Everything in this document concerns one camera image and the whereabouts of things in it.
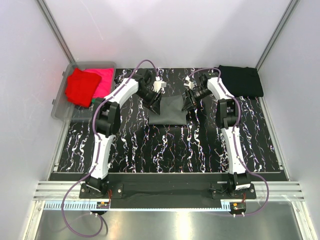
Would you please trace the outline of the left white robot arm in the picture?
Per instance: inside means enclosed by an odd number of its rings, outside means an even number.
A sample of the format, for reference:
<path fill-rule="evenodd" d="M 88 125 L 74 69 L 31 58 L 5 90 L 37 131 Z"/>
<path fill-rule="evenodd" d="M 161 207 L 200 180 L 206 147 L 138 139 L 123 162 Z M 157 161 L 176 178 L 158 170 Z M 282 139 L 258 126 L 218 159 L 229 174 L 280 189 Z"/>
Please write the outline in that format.
<path fill-rule="evenodd" d="M 112 142 L 121 126 L 121 108 L 133 95 L 142 99 L 145 108 L 160 114 L 162 88 L 166 82 L 155 77 L 152 86 L 151 71 L 138 69 L 127 74 L 121 84 L 109 95 L 95 100 L 92 131 L 94 133 L 94 150 L 92 163 L 88 176 L 85 178 L 86 186 L 102 197 L 110 193 L 108 190 L 108 161 Z"/>

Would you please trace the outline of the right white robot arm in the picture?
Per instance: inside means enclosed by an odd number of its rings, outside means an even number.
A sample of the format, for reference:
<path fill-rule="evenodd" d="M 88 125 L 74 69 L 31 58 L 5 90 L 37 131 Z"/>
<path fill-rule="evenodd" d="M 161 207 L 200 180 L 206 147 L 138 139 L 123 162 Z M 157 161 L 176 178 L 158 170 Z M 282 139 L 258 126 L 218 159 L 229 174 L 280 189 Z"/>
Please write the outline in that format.
<path fill-rule="evenodd" d="M 231 198 L 245 198 L 250 190 L 249 171 L 244 167 L 240 141 L 241 108 L 238 100 L 224 86 L 220 76 L 206 72 L 199 77 L 199 85 L 191 82 L 190 77 L 184 80 L 186 91 L 183 97 L 183 111 L 196 108 L 203 98 L 213 95 L 217 100 L 215 124 L 221 130 L 228 157 L 228 181 L 221 194 Z"/>

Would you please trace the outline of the grey t-shirt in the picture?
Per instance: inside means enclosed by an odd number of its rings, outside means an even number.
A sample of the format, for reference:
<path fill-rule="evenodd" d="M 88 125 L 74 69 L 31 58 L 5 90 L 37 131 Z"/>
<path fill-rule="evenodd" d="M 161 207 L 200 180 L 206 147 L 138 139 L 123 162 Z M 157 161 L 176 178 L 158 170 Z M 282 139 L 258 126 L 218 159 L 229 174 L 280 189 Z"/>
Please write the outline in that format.
<path fill-rule="evenodd" d="M 175 125 L 187 124 L 187 112 L 182 111 L 184 99 L 182 95 L 163 97 L 160 101 L 160 114 L 149 111 L 149 125 Z"/>

